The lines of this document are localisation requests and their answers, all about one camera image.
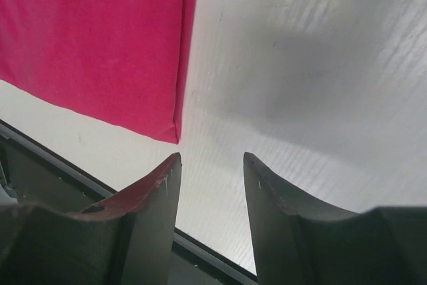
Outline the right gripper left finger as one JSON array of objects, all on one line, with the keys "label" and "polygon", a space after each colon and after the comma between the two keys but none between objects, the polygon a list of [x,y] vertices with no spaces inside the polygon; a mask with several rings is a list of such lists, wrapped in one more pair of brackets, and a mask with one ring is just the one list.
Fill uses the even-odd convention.
[{"label": "right gripper left finger", "polygon": [[166,284],[181,156],[81,212],[1,207],[2,284]]}]

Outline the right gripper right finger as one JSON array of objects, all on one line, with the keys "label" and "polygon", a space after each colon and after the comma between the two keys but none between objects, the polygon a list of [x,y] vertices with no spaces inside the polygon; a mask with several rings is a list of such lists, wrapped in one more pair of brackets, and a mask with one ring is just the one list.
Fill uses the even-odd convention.
[{"label": "right gripper right finger", "polygon": [[244,154],[260,284],[425,284],[426,208],[358,214],[322,201]]}]

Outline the magenta t shirt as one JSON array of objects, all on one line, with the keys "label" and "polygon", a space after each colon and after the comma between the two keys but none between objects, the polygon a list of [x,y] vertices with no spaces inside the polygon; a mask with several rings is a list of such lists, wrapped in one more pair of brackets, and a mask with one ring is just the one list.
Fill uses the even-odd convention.
[{"label": "magenta t shirt", "polygon": [[176,144],[195,0],[1,0],[1,79]]}]

